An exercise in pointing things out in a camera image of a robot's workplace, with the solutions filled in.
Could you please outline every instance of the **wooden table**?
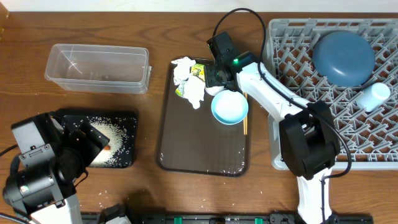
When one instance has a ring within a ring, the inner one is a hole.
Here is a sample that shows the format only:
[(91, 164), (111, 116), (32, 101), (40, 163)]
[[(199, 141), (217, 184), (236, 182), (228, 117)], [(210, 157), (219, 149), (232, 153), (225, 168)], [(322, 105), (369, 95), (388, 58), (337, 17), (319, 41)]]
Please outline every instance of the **wooden table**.
[[(126, 202), (135, 211), (193, 213), (271, 213), (295, 211), (296, 177), (271, 166), (267, 112), (252, 107), (250, 168), (240, 178), (182, 174), (160, 169), (154, 159), (167, 67), (176, 57), (211, 58), (206, 46), (223, 13), (12, 12), (0, 44), (0, 149), (16, 143), (10, 125), (64, 107), (138, 110), (137, 161), (127, 169), (88, 169), (77, 188), (81, 210), (101, 211)], [(273, 18), (397, 17), (397, 14), (261, 13)], [(238, 47), (258, 54), (262, 30), (247, 13), (234, 14), (220, 27)], [(153, 66), (144, 95), (64, 91), (44, 78), (51, 47), (57, 43), (145, 47)], [(0, 183), (9, 175), (13, 150), (0, 158)], [(330, 205), (340, 214), (370, 214), (376, 223), (398, 220), (398, 172), (352, 171), (331, 180)], [(0, 211), (13, 214), (1, 199)]]

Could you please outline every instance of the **crumpled paper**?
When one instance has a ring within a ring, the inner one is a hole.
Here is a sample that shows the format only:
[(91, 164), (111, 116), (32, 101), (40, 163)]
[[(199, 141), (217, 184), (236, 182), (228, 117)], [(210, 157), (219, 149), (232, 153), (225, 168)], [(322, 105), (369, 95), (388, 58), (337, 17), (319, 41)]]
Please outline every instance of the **crumpled paper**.
[(191, 73), (191, 67), (196, 64), (196, 61), (184, 57), (172, 63), (177, 65), (174, 68), (174, 85), (178, 85), (175, 93), (187, 99), (194, 109), (198, 109), (200, 101), (204, 101), (205, 82)]

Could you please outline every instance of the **wire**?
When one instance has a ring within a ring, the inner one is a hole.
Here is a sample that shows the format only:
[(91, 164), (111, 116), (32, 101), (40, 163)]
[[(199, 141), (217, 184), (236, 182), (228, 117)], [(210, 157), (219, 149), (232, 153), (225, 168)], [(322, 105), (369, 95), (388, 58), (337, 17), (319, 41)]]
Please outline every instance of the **wire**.
[(2, 212), (0, 212), (0, 217), (8, 219), (8, 220), (11, 220), (11, 221), (14, 221), (16, 223), (21, 223), (21, 224), (26, 224), (27, 223), (27, 224), (29, 224), (28, 221), (22, 220), (22, 219), (17, 218), (17, 217), (13, 217), (12, 215), (7, 215), (7, 214), (2, 213)]
[(4, 150), (3, 152), (0, 152), (0, 157), (1, 157), (2, 155), (4, 155), (5, 153), (7, 153), (7, 152), (9, 152), (9, 151), (11, 151), (11, 150), (13, 150), (13, 149), (15, 149), (16, 147), (18, 147), (17, 144), (15, 144), (15, 145), (13, 145), (13, 146), (7, 148), (7, 149)]
[(79, 185), (80, 183), (82, 183), (83, 180), (87, 179), (87, 177), (88, 177), (88, 171), (85, 170), (84, 172), (85, 172), (85, 174), (86, 174), (85, 178), (81, 179), (81, 180), (79, 181), (79, 183), (77, 183), (77, 184), (75, 185), (75, 188), (77, 187), (77, 185)]
[(259, 71), (259, 74), (261, 76), (261, 78), (275, 91), (277, 92), (280, 96), (282, 96), (283, 98), (285, 98), (290, 104), (295, 105), (296, 107), (302, 109), (303, 111), (309, 113), (310, 115), (312, 115), (315, 119), (319, 120), (320, 122), (322, 122), (326, 127), (328, 127), (329, 129), (331, 129), (336, 135), (337, 138), (339, 139), (339, 141), (341, 142), (341, 144), (343, 145), (346, 153), (347, 153), (347, 160), (348, 160), (348, 165), (347, 168), (339, 173), (339, 174), (333, 174), (333, 175), (328, 175), (328, 176), (324, 176), (321, 179), (321, 185), (322, 185), (322, 223), (325, 223), (325, 180), (326, 179), (331, 179), (331, 178), (337, 178), (337, 177), (342, 177), (344, 175), (346, 175), (349, 170), (351, 169), (351, 164), (352, 164), (352, 160), (351, 160), (351, 152), (349, 151), (346, 143), (344, 142), (343, 137), (341, 136), (341, 134), (336, 130), (336, 128), (330, 124), (324, 117), (317, 115), (316, 113), (314, 113), (312, 110), (309, 110), (308, 108), (306, 108), (303, 105), (300, 105), (299, 103), (295, 102), (293, 98), (287, 96), (285, 93), (283, 93), (282, 91), (280, 91), (273, 83), (271, 83), (267, 77), (265, 76), (264, 73), (261, 72), (261, 62), (262, 62), (262, 53), (264, 51), (264, 47), (266, 44), (266, 25), (264, 23), (264, 21), (262, 20), (261, 16), (254, 12), (251, 9), (246, 9), (246, 8), (238, 8), (238, 9), (233, 9), (232, 11), (229, 11), (227, 14), (225, 14), (220, 21), (217, 23), (214, 31), (213, 31), (213, 36), (216, 35), (217, 32), (217, 28), (218, 26), (221, 24), (221, 22), (230, 14), (236, 12), (236, 11), (248, 11), (251, 12), (252, 14), (254, 14), (261, 22), (261, 26), (262, 26), (262, 30), (264, 33), (263, 39), (262, 39), (262, 45), (261, 45), (261, 50), (260, 50), (260, 57), (259, 57), (259, 63), (257, 63), (257, 69)]

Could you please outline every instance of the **white background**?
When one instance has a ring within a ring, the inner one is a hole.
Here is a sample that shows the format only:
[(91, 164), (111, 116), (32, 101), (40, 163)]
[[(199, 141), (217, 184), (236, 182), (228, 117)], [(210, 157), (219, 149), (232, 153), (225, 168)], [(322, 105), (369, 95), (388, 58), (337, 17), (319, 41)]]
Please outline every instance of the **white background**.
[(0, 0), (9, 11), (398, 12), (398, 0)]

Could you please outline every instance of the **clear plastic container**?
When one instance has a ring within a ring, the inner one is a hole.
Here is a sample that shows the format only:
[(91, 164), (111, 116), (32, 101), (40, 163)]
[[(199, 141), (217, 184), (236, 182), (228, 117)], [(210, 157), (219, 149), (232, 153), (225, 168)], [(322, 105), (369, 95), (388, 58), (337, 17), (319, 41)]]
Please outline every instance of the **clear plastic container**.
[(55, 44), (45, 78), (64, 90), (146, 93), (151, 67), (140, 47)]

